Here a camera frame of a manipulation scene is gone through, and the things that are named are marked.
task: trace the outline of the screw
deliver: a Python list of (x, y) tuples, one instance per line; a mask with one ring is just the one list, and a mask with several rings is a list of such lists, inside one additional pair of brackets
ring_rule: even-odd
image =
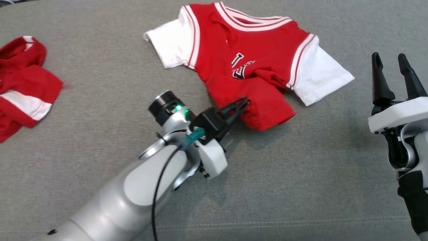
[(48, 235), (52, 235), (52, 234), (56, 234), (56, 233), (57, 233), (56, 229), (53, 229), (53, 230), (48, 232)]

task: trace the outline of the red and white shirt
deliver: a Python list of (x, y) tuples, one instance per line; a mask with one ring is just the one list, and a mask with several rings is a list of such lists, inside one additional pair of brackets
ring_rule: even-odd
[(308, 106), (354, 79), (290, 18), (251, 17), (222, 2), (183, 6), (178, 19), (144, 39), (165, 68), (197, 71), (219, 107), (247, 96), (251, 105), (242, 118), (258, 130), (295, 115), (281, 93), (286, 88)]
[(59, 95), (62, 82), (40, 67), (45, 56), (46, 48), (31, 36), (0, 48), (0, 143), (37, 124)]

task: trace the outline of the black cable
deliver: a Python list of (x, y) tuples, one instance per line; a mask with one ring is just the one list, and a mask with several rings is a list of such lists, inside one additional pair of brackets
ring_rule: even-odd
[(165, 164), (163, 165), (162, 171), (160, 172), (158, 183), (156, 183), (156, 189), (155, 189), (155, 196), (153, 197), (153, 203), (152, 203), (152, 229), (153, 229), (153, 236), (155, 238), (155, 241), (158, 241), (158, 234), (156, 233), (156, 224), (155, 224), (155, 208), (156, 208), (156, 197), (158, 195), (158, 189), (159, 185), (161, 183), (161, 179), (163, 176), (163, 173), (165, 172), (166, 166), (169, 164), (169, 162), (172, 160), (172, 157), (180, 150), (180, 147), (177, 147), (171, 155), (169, 155), (168, 159), (166, 160)]

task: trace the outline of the robotic arm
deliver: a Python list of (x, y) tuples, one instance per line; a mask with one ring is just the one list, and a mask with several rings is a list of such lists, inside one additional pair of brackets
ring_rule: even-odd
[(398, 195), (406, 202), (412, 227), (428, 241), (428, 95), (404, 54), (399, 54), (408, 99), (393, 101), (379, 54), (372, 55), (373, 104), (370, 131), (388, 142), (388, 159), (397, 173)]
[[(156, 213), (196, 171), (212, 179), (226, 169), (219, 141), (249, 104), (243, 97), (221, 110), (211, 107), (195, 116), (171, 91), (163, 92), (149, 111), (167, 134), (159, 135), (137, 162), (104, 185), (63, 225), (33, 241), (130, 241), (137, 237), (150, 224), (156, 180), (167, 160), (158, 185)], [(188, 142), (187, 137), (199, 128), (205, 134)]]

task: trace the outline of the gray fabric surface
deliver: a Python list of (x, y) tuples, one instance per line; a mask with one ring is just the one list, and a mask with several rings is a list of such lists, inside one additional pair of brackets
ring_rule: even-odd
[[(44, 68), (64, 81), (37, 126), (0, 145), (1, 237), (30, 240), (64, 222), (157, 138), (147, 108), (170, 89), (195, 113), (211, 106), (185, 67), (165, 70), (143, 32), (178, 15), (187, 0), (43, 0), (0, 9), (0, 45), (22, 35), (42, 42)], [(282, 15), (320, 37), (355, 80), (266, 132), (240, 122), (224, 140), (229, 167), (195, 175), (158, 216), (167, 240), (412, 241), (386, 142), (370, 133), (371, 54), (382, 57), (397, 98), (406, 96), (397, 56), (428, 76), (428, 2), (244, 1), (254, 16)], [(147, 229), (139, 240), (152, 240)]]

